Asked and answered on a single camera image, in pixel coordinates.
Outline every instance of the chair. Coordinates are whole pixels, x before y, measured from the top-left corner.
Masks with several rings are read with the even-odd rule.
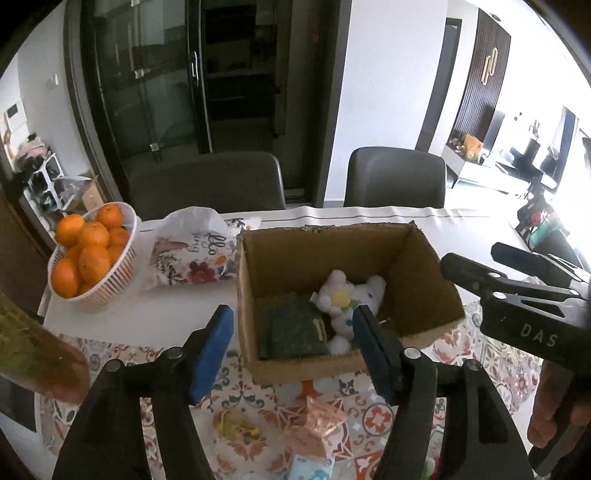
[[[363,147],[349,160],[345,206],[443,208],[441,157],[405,148]]]
[[[552,230],[533,251],[542,255],[556,255],[583,270],[589,271],[589,266],[584,261],[584,257],[570,246],[569,241],[561,230]]]
[[[270,153],[194,155],[177,147],[165,150],[163,161],[129,178],[132,204],[142,220],[190,206],[219,213],[285,209],[279,162]]]

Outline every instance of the bottle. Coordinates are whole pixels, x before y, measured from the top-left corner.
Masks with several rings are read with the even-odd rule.
[[[63,342],[0,292],[0,374],[23,388],[82,403],[90,384],[82,352]]]

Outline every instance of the snack package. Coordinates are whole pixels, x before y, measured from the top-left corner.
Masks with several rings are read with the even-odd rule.
[[[287,473],[287,480],[330,480],[335,460],[312,460],[295,455]]]
[[[143,290],[236,278],[236,237],[260,224],[260,217],[223,220],[202,207],[171,213],[156,233]]]
[[[331,434],[345,422],[347,414],[328,403],[306,398],[307,414],[303,423],[284,430],[287,446],[296,454],[327,459],[336,447]]]

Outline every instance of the white basket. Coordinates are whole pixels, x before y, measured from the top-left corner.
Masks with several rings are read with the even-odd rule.
[[[113,265],[109,273],[105,275],[100,282],[92,287],[86,293],[74,297],[73,299],[62,299],[72,305],[76,306],[77,309],[83,312],[99,312],[107,309],[107,307],[125,290],[127,285],[130,284],[134,276],[134,259],[135,249],[133,242],[138,233],[139,218],[135,214],[135,210],[131,205],[123,202],[111,202],[113,205],[117,205],[125,217],[123,226],[129,232],[129,241],[121,256]],[[99,208],[96,208],[84,215],[85,222],[90,222],[96,218],[96,214]],[[47,283],[51,290],[51,293],[57,295],[51,286],[51,272],[55,267],[56,263],[64,258],[66,255],[66,249],[64,246],[59,245],[53,251],[49,263],[47,265]]]

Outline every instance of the white plush toy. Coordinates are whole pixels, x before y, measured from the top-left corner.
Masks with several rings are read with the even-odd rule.
[[[386,281],[379,275],[370,277],[363,285],[347,281],[344,272],[333,270],[318,294],[311,301],[321,311],[330,315],[330,324],[337,335],[329,342],[332,355],[341,355],[351,350],[353,340],[353,310],[358,305],[367,305],[377,314],[386,290]]]

